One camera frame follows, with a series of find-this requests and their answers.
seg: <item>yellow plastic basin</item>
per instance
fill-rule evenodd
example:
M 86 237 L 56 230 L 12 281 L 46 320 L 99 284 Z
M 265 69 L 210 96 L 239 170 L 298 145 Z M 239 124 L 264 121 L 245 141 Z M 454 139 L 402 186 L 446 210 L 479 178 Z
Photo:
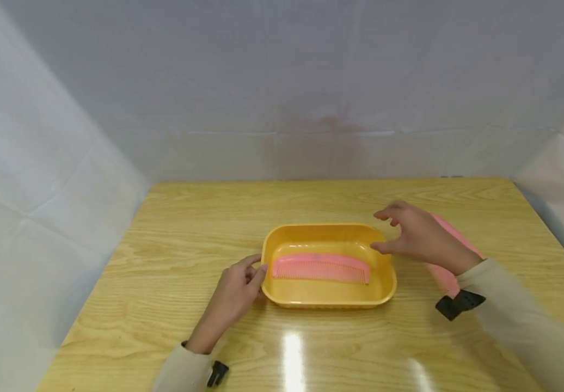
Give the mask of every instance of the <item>yellow plastic basin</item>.
M 265 295 L 282 307 L 372 308 L 390 300 L 397 279 L 390 255 L 369 247 L 384 241 L 376 228 L 361 223 L 287 224 L 274 228 L 262 247 L 269 265 L 262 283 Z M 293 253 L 336 253 L 362 260 L 371 268 L 369 285 L 325 280 L 274 279 L 273 261 Z

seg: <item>hand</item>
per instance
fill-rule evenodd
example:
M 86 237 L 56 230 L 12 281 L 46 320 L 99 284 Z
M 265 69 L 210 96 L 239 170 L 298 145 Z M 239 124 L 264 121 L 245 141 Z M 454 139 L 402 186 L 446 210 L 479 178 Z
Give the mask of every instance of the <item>hand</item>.
M 260 255 L 247 256 L 221 273 L 217 288 L 186 343 L 187 350 L 210 354 L 221 335 L 248 312 L 267 274 L 266 265 L 252 267 L 257 261 Z
M 480 263 L 480 257 L 447 232 L 434 217 L 405 201 L 394 201 L 373 214 L 400 226 L 402 234 L 391 242 L 374 242 L 372 249 L 436 264 L 455 275 L 461 275 Z

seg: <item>black clip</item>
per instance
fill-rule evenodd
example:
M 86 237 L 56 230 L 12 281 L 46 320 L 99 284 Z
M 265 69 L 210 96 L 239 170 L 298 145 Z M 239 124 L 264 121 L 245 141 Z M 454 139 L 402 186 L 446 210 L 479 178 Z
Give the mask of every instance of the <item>black clip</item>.
M 227 373 L 229 370 L 230 368 L 227 365 L 219 362 L 218 360 L 215 360 L 215 362 L 212 364 L 212 374 L 208 379 L 208 384 L 207 384 L 208 387 L 212 388 L 213 385 L 221 384 L 221 381 L 223 381 L 225 373 Z
M 437 302 L 434 306 L 436 310 L 439 310 L 441 314 L 445 316 L 446 319 L 452 321 L 460 313 L 466 310 L 474 309 L 475 307 L 482 304 L 487 298 L 481 296 L 480 294 L 472 293 L 467 290 L 461 290 L 456 294 L 454 299 L 444 296 Z

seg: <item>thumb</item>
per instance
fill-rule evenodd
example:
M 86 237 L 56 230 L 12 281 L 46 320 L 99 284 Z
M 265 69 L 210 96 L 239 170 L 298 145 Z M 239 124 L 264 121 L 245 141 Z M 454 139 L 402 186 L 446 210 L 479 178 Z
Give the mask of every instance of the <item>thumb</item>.
M 388 253 L 399 253 L 400 243 L 398 240 L 390 242 L 372 242 L 369 246 L 383 255 Z
M 262 282 L 265 281 L 265 276 L 267 276 L 267 267 L 268 265 L 262 264 L 256 273 L 254 273 L 254 277 L 247 285 L 249 289 L 256 294 L 258 293 L 258 290 L 260 290 Z

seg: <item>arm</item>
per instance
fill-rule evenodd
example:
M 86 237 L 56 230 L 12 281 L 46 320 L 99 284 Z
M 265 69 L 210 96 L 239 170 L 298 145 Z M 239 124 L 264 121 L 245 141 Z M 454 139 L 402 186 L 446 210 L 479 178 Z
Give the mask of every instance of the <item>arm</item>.
M 260 255 L 247 256 L 223 271 L 191 337 L 175 347 L 162 365 L 154 392 L 195 392 L 205 387 L 217 342 L 260 296 L 267 266 L 254 269 L 252 264 L 257 261 Z
M 462 289 L 487 298 L 474 310 L 485 331 L 513 351 L 544 389 L 564 392 L 564 328 L 508 272 L 494 260 L 481 260 L 421 208 L 396 201 L 374 216 L 390 219 L 402 234 L 392 242 L 373 243 L 373 249 L 454 273 Z
M 547 391 L 564 392 L 564 328 L 543 312 L 495 260 L 458 276 L 462 289 L 487 300 L 476 307 L 480 324 Z

